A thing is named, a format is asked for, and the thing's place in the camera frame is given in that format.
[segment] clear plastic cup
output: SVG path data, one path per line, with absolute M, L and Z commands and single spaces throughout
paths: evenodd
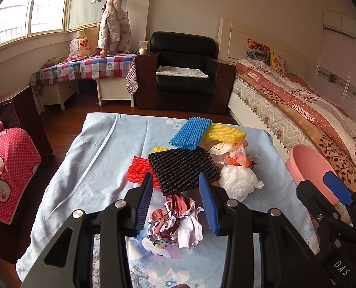
M 147 45 L 149 41 L 139 41 L 139 54 L 146 54 L 147 53 Z

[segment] red nb logo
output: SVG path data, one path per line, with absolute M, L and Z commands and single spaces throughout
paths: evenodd
M 87 44 L 88 44 L 88 40 L 79 42 L 79 46 L 80 46 L 81 48 L 87 47 Z

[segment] yellow plastic wrapper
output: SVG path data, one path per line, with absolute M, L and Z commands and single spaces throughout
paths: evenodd
M 213 123 L 206 131 L 204 138 L 218 140 L 226 143 L 239 143 L 244 140 L 246 132 L 237 128 L 225 126 L 224 124 Z
M 154 147 L 154 152 L 159 153 L 159 152 L 164 152 L 166 150 L 170 150 L 171 148 L 164 148 L 164 147 Z

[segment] white headboard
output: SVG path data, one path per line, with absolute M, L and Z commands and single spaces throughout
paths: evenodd
M 270 50 L 283 56 L 286 59 L 287 72 L 304 78 L 307 68 L 306 57 L 277 38 L 232 19 L 221 19 L 218 32 L 218 58 L 232 64 L 246 58 L 249 38 L 269 46 Z

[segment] puffer jacket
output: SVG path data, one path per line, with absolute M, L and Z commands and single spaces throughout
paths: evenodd
M 109 52 L 129 51 L 131 41 L 127 12 L 122 0 L 107 0 L 99 28 L 98 48 Z

